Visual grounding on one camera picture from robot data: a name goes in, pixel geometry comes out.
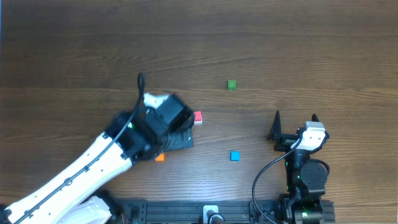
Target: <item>cable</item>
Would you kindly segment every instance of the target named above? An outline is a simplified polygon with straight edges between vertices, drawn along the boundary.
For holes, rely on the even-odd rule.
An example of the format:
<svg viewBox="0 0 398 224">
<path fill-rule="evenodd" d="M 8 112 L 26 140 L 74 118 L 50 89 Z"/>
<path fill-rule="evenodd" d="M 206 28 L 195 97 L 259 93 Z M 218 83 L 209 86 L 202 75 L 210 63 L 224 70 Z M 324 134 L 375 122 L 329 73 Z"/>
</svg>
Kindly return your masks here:
<svg viewBox="0 0 398 224">
<path fill-rule="evenodd" d="M 70 185 L 70 183 L 76 178 L 78 177 L 80 174 L 82 174 L 83 172 L 86 172 L 89 170 L 89 167 L 92 166 L 96 161 L 98 161 L 101 156 L 103 154 L 105 154 L 105 152 L 120 138 L 120 136 L 122 135 L 123 131 L 126 130 L 126 128 L 128 127 L 129 123 L 131 122 L 131 120 L 133 119 L 134 115 L 137 113 L 138 111 L 138 107 L 141 104 L 141 101 L 144 97 L 144 88 L 145 88 L 145 75 L 143 73 L 138 74 L 138 78 L 137 78 L 137 83 L 138 83 L 138 90 L 139 90 L 139 96 L 137 99 L 137 102 L 134 106 L 134 109 L 129 117 L 129 119 L 127 120 L 126 124 L 123 126 L 123 128 L 120 130 L 120 132 L 116 135 L 116 137 L 104 148 L 104 150 L 102 150 L 98 156 L 96 156 L 90 163 L 88 163 L 87 165 L 84 166 L 84 168 L 82 168 L 81 170 L 79 170 L 76 174 L 74 174 L 73 176 L 71 176 L 70 178 L 67 178 L 65 180 L 65 182 L 63 184 L 61 184 L 59 187 L 57 187 L 55 190 L 53 190 L 53 192 L 51 192 L 49 195 L 47 195 L 43 200 L 41 200 L 37 205 L 35 205 L 33 208 L 31 208 L 29 211 L 26 211 L 25 214 L 20 217 L 14 224 L 19 224 L 22 221 L 24 221 L 27 217 L 29 217 L 34 211 L 36 211 L 37 209 L 40 208 L 41 205 L 43 205 L 48 199 L 50 199 L 51 197 L 53 197 L 58 191 L 62 190 L 65 186 Z"/>
<path fill-rule="evenodd" d="M 329 167 L 329 165 L 326 162 L 323 162 L 320 159 L 310 159 L 310 162 L 317 162 L 319 164 L 322 164 L 326 168 L 326 170 L 328 171 L 328 175 L 330 174 L 330 167 Z"/>
<path fill-rule="evenodd" d="M 271 218 L 269 218 L 266 214 L 264 214 L 264 212 L 261 211 L 260 207 L 257 204 L 256 195 L 254 193 L 254 191 L 256 189 L 256 183 L 259 180 L 259 178 L 262 175 L 262 173 L 264 173 L 268 168 L 270 168 L 270 166 L 274 165 L 275 163 L 279 162 L 281 159 L 287 157 L 290 153 L 294 152 L 297 149 L 297 147 L 300 145 L 301 140 L 302 140 L 302 136 L 300 135 L 300 138 L 298 139 L 297 144 L 289 152 L 286 152 L 283 156 L 280 156 L 277 159 L 273 160 L 272 162 L 268 163 L 268 165 L 266 165 L 264 168 L 262 168 L 262 170 L 260 170 L 260 172 L 257 174 L 256 178 L 254 179 L 253 186 L 252 186 L 252 189 L 251 189 L 251 197 L 253 199 L 253 203 L 256 206 L 256 208 L 259 210 L 261 215 L 266 217 L 268 219 L 268 221 L 270 221 L 273 224 L 278 224 L 278 223 L 275 222 L 274 220 L 272 220 Z"/>
</svg>

